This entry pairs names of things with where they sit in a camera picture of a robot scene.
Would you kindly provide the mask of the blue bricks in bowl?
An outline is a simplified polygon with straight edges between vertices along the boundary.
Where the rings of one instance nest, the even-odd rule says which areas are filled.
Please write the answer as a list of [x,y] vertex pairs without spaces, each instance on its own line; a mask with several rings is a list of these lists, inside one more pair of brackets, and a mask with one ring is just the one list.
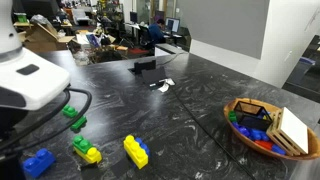
[[266,134],[265,131],[252,129],[248,127],[244,127],[239,125],[237,122],[233,122],[233,126],[244,136],[248,137],[252,141],[261,140],[261,141],[269,141],[270,138]]

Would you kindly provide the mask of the blue brick behind yellow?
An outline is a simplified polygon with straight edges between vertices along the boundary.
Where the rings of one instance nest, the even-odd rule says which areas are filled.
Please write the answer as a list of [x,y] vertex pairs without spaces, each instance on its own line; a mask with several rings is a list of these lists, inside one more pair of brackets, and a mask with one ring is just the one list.
[[145,152],[148,156],[150,156],[150,150],[149,150],[148,146],[142,141],[142,139],[137,137],[137,138],[135,138],[135,141],[138,142],[140,147],[145,150]]

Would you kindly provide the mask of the yellow brick under green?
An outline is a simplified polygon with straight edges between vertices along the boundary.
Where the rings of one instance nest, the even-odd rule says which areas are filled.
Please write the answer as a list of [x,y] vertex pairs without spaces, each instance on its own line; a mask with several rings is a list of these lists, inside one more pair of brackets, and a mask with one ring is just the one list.
[[91,147],[86,153],[75,148],[75,152],[89,164],[99,163],[102,160],[102,155],[96,147]]

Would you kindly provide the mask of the black table power box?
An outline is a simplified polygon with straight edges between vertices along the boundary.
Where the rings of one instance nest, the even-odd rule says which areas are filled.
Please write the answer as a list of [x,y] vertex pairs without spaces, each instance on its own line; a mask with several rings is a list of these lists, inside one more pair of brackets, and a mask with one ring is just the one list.
[[156,61],[151,60],[148,62],[135,62],[129,71],[133,75],[138,75],[143,78],[145,84],[158,84],[164,81],[167,76],[163,67],[156,67]]

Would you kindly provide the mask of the green brick on yellow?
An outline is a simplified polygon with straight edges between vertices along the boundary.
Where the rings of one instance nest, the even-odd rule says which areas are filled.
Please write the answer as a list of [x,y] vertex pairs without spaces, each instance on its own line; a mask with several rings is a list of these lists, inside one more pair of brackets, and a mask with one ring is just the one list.
[[82,135],[76,135],[73,138],[72,144],[76,149],[84,154],[86,154],[87,151],[92,147],[92,143],[85,139]]

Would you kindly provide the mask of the seated person in blue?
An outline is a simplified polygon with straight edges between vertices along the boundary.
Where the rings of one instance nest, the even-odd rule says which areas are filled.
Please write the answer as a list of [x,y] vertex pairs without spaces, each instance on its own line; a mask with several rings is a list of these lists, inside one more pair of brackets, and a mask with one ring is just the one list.
[[159,43],[165,42],[165,37],[162,32],[164,25],[165,25],[165,21],[163,19],[158,19],[155,23],[151,24],[148,27],[153,44],[159,44]]

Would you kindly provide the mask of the green lego brick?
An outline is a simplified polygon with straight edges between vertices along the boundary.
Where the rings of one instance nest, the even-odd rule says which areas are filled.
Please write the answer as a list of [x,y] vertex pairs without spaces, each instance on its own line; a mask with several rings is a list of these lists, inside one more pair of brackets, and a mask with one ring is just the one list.
[[70,106],[70,105],[66,105],[63,109],[62,109],[62,113],[69,118],[73,118],[78,114],[78,111]]
[[71,130],[78,130],[81,128],[83,124],[87,122],[87,118],[85,116],[82,116],[80,119],[78,119],[74,124],[71,125]]

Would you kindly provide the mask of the green Lego brick lower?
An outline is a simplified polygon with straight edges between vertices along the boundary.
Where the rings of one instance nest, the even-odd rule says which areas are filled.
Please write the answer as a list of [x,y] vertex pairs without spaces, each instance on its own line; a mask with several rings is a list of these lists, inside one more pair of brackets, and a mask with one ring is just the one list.
[[80,119],[78,119],[74,124],[71,125],[71,130],[78,130],[81,128],[83,124],[87,122],[87,118],[85,116],[82,116]]

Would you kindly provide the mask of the large yellow Lego brick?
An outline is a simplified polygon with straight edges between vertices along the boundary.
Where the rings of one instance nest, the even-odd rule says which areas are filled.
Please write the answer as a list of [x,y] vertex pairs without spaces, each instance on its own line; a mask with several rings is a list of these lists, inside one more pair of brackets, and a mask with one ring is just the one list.
[[138,142],[135,141],[133,135],[128,135],[123,141],[123,146],[126,153],[129,155],[134,164],[142,169],[149,162],[149,156],[146,154],[145,150],[142,149]]

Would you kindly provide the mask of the computer monitor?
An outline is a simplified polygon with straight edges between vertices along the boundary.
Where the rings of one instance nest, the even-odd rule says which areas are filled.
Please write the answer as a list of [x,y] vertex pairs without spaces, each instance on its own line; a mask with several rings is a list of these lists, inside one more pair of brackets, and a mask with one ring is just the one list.
[[179,30],[180,20],[175,18],[167,18],[166,19],[166,30],[170,32],[177,33]]

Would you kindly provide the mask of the blue two-stud Lego brick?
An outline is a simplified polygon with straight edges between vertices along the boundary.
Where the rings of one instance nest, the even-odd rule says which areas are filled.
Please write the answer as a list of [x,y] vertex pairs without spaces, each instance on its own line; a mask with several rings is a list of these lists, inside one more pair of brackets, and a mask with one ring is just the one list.
[[34,157],[25,160],[22,167],[33,178],[38,178],[54,162],[54,155],[46,148],[42,148],[36,152]]

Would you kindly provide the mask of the green Lego brick upper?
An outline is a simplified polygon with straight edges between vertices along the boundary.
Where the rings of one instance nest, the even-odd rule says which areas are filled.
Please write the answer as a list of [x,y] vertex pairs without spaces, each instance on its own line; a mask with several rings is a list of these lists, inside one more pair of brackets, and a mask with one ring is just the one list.
[[62,109],[62,113],[69,118],[73,118],[78,114],[78,111],[70,106],[70,105],[66,105],[63,109]]

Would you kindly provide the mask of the wooden crate with white top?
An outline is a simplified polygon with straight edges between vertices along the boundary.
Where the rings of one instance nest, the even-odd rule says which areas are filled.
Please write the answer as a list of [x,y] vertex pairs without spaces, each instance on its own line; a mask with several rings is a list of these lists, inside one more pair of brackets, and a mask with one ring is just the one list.
[[284,107],[272,112],[270,117],[273,122],[267,129],[267,135],[287,155],[306,155],[309,152],[308,127],[296,115]]

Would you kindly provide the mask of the green brick in bowl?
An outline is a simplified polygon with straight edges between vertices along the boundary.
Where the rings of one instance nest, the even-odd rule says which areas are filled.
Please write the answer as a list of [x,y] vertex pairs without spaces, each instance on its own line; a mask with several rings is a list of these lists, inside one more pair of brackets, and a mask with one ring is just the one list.
[[228,118],[231,122],[237,121],[236,113],[233,110],[228,113]]

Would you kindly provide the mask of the cardboard box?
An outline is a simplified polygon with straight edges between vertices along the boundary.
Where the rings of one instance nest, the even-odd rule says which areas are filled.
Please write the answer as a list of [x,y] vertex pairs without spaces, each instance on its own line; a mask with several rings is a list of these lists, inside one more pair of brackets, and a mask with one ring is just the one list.
[[58,37],[41,24],[34,24],[18,36],[25,48],[36,53],[67,50],[68,43],[74,39],[73,36]]

